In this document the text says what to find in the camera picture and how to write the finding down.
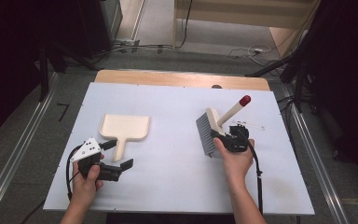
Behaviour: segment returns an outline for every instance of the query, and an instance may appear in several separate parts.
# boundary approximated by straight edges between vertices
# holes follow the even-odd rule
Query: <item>white table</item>
[[[265,131],[249,128],[263,171],[265,214],[314,214],[273,92],[103,83],[89,86],[44,209],[66,209],[66,159],[74,147],[91,136],[100,143],[107,141],[99,134],[102,117],[107,113],[150,116],[151,123],[143,141],[126,145],[123,161],[134,159],[133,167],[118,182],[105,182],[91,209],[231,213],[221,159],[203,154],[196,119],[206,107],[216,108],[223,115],[245,94],[252,97],[252,102],[234,119],[265,127]],[[113,149],[104,154],[103,162],[117,165],[111,162]],[[246,182],[257,202],[254,165]]]

